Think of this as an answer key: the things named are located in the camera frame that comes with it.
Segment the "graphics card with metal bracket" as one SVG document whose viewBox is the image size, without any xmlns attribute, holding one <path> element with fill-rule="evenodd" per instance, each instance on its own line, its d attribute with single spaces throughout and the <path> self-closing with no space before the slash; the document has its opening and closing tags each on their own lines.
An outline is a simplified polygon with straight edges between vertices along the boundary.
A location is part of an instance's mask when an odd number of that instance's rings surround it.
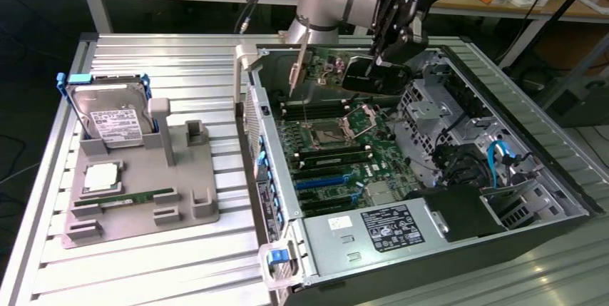
<svg viewBox="0 0 609 306">
<path fill-rule="evenodd" d="M 288 90 L 296 91 L 306 81 L 327 88 L 382 95 L 398 95 L 415 77 L 411 67 L 400 64 L 379 64 L 372 56 L 346 49 L 318 46 L 314 30 L 307 19 L 296 19 L 286 36 L 286 42 L 300 46 L 299 55 L 288 76 Z"/>
</svg>

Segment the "metal disk bay cage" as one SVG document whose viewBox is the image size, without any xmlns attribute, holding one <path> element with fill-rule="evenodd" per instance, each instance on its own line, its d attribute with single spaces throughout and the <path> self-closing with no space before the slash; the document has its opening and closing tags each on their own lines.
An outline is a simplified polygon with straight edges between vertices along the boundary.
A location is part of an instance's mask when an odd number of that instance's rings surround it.
<svg viewBox="0 0 609 306">
<path fill-rule="evenodd" d="M 439 82 L 415 79 L 398 106 L 402 120 L 396 125 L 398 144 L 411 159 L 415 177 L 432 185 L 440 176 L 432 162 L 436 145 L 462 145 L 479 134 L 464 107 Z"/>
</svg>

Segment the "metal socket cover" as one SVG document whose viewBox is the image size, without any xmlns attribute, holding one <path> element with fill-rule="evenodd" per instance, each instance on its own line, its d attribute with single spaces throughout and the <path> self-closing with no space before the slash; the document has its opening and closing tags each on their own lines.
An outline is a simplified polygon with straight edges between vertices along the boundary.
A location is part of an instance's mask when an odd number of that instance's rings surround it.
<svg viewBox="0 0 609 306">
<path fill-rule="evenodd" d="M 360 138 L 378 125 L 378 111 L 367 103 L 360 103 L 358 107 L 338 119 L 338 124 L 350 141 Z"/>
</svg>

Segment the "open black PC case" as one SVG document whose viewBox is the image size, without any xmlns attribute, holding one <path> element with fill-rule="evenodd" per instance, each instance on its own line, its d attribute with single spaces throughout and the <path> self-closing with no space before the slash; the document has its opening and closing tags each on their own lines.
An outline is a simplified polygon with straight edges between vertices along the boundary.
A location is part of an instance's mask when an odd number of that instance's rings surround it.
<svg viewBox="0 0 609 306">
<path fill-rule="evenodd" d="M 288 76 L 299 45 L 246 50 L 235 63 L 246 89 L 239 115 L 262 206 L 266 242 L 262 275 L 278 306 L 352 306 L 514 260 L 571 232 L 604 208 L 594 192 L 609 190 L 609 175 L 592 165 L 566 132 L 536 103 L 471 45 L 432 46 L 404 64 L 415 77 L 398 95 L 327 88 L 306 81 L 294 93 Z M 279 138 L 280 103 L 371 100 L 402 120 L 398 106 L 415 79 L 442 83 L 472 118 L 475 141 L 436 145 L 440 176 L 402 201 L 424 199 L 450 247 L 439 253 L 344 277 L 323 279 L 308 254 L 304 221 Z M 267 263 L 272 249 L 291 260 Z"/>
</svg>

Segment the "CPU socket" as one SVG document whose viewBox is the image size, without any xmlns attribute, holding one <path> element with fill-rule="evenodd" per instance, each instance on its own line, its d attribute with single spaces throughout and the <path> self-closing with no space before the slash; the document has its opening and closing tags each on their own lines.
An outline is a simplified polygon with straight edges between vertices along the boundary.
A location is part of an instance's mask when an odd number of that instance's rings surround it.
<svg viewBox="0 0 609 306">
<path fill-rule="evenodd" d="M 351 145 L 351 140 L 344 134 L 336 120 L 316 120 L 310 123 L 308 135 L 311 146 L 315 150 L 339 148 Z"/>
</svg>

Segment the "green motherboard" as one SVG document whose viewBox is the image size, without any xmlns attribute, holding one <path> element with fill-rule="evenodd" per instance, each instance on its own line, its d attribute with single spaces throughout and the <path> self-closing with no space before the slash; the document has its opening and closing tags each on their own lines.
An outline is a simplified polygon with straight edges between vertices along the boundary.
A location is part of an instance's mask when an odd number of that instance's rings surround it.
<svg viewBox="0 0 609 306">
<path fill-rule="evenodd" d="M 307 190 L 295 189 L 300 209 L 307 217 L 376 206 L 367 194 L 370 183 L 387 181 L 390 188 L 402 196 L 402 200 L 423 186 L 422 181 L 415 177 L 411 159 L 399 148 L 398 136 L 395 130 L 391 129 L 388 115 L 371 100 L 307 103 L 308 122 L 338 121 L 360 103 L 367 103 L 378 111 L 379 125 L 360 138 L 351 141 L 350 146 L 322 150 L 315 150 L 311 146 L 302 105 L 280 103 L 279 110 L 275 112 L 279 138 L 294 185 L 303 181 L 340 175 L 351 176 L 351 180 L 344 185 Z M 302 158 L 356 152 L 372 153 L 372 160 L 367 163 L 311 170 L 299 170 L 295 167 L 295 163 Z"/>
</svg>

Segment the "dark box on floor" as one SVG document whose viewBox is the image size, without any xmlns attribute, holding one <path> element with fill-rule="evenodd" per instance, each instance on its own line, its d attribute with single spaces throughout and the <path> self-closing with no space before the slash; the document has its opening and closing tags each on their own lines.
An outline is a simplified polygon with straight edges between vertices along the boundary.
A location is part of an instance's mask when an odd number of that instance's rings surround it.
<svg viewBox="0 0 609 306">
<path fill-rule="evenodd" d="M 548 113 L 563 128 L 609 126 L 609 83 L 592 81 L 579 94 L 568 89 Z"/>
</svg>

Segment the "silver chipset heatsink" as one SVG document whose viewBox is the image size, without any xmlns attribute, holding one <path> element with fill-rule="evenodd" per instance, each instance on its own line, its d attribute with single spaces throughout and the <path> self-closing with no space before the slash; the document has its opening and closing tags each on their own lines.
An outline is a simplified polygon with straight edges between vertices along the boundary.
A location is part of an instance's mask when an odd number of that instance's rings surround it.
<svg viewBox="0 0 609 306">
<path fill-rule="evenodd" d="M 367 186 L 367 194 L 374 205 L 384 205 L 402 200 L 402 196 L 390 188 L 387 181 L 370 183 Z"/>
</svg>

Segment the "blue expansion slot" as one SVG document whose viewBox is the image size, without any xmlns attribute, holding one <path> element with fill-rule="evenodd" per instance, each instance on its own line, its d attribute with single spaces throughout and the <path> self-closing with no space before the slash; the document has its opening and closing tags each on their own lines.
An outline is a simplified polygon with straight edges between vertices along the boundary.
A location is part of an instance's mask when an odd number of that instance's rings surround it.
<svg viewBox="0 0 609 306">
<path fill-rule="evenodd" d="M 323 178 L 319 180 L 303 181 L 295 184 L 295 189 L 307 190 L 312 188 L 324 188 L 335 185 L 344 185 L 350 180 L 350 175 L 340 175 L 331 178 Z"/>
</svg>

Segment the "grey power supply unit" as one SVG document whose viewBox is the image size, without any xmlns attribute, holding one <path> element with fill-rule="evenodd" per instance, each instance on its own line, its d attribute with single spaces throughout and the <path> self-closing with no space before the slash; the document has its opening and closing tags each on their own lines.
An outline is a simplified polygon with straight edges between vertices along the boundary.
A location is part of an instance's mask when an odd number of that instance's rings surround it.
<svg viewBox="0 0 609 306">
<path fill-rule="evenodd" d="M 422 198 L 306 218 L 304 231 L 323 279 L 380 269 L 450 247 Z"/>
</svg>

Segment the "hard disk in blue carrier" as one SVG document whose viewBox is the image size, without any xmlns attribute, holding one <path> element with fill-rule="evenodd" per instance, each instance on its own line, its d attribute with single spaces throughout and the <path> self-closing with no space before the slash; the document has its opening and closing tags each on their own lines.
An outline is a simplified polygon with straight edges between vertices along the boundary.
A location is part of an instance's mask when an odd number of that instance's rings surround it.
<svg viewBox="0 0 609 306">
<path fill-rule="evenodd" d="M 75 110 L 86 138 L 102 140 L 107 148 L 142 146 L 145 136 L 157 132 L 147 74 L 59 73 L 57 88 Z"/>
</svg>

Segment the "grey plastic parts rack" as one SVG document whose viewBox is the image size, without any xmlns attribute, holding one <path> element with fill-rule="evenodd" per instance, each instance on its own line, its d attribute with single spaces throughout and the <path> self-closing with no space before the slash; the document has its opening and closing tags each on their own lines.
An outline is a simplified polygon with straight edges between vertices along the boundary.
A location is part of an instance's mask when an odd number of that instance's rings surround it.
<svg viewBox="0 0 609 306">
<path fill-rule="evenodd" d="M 99 139 L 81 140 L 74 182 L 66 212 L 62 246 L 73 249 L 169 230 L 215 223 L 221 219 L 215 186 L 213 147 L 202 121 L 170 126 L 167 98 L 149 102 L 149 113 L 159 123 L 145 144 L 107 148 Z M 91 165 L 115 163 L 119 179 L 111 190 L 85 192 L 86 171 Z M 147 203 L 133 201 L 75 207 L 74 202 L 114 195 L 174 188 Z"/>
</svg>

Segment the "blue case latch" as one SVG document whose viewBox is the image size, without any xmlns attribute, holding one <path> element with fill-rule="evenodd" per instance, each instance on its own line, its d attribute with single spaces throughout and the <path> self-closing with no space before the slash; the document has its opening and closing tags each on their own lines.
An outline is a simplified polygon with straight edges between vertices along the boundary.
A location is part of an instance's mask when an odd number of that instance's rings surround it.
<svg viewBox="0 0 609 306">
<path fill-rule="evenodd" d="M 291 260 L 291 253 L 288 249 L 272 249 L 267 254 L 267 263 L 270 266 L 287 263 Z"/>
</svg>

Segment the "green RAM stick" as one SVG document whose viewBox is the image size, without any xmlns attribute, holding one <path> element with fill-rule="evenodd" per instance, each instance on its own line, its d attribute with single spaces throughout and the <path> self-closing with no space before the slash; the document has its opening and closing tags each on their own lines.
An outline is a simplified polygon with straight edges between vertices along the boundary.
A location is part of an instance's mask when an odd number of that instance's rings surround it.
<svg viewBox="0 0 609 306">
<path fill-rule="evenodd" d="M 165 193 L 173 193 L 173 192 L 175 192 L 174 188 L 163 188 L 163 189 L 150 190 L 150 191 L 141 192 L 141 193 L 114 195 L 114 196 L 93 198 L 93 199 L 87 199 L 87 200 L 78 200 L 74 202 L 74 206 L 81 207 L 81 206 L 87 206 L 87 205 L 94 205 L 94 204 L 123 202 L 126 200 L 133 201 L 134 204 L 142 204 L 142 203 L 151 202 L 157 195 L 165 194 Z"/>
</svg>

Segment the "silver CPU chip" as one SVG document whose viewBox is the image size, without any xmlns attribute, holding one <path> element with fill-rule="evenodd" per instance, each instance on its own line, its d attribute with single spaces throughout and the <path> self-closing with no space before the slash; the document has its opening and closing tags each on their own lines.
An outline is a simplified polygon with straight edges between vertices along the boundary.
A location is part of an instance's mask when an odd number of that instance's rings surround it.
<svg viewBox="0 0 609 306">
<path fill-rule="evenodd" d="M 115 163 L 91 165 L 86 171 L 85 192 L 111 190 L 119 179 L 119 166 Z"/>
</svg>

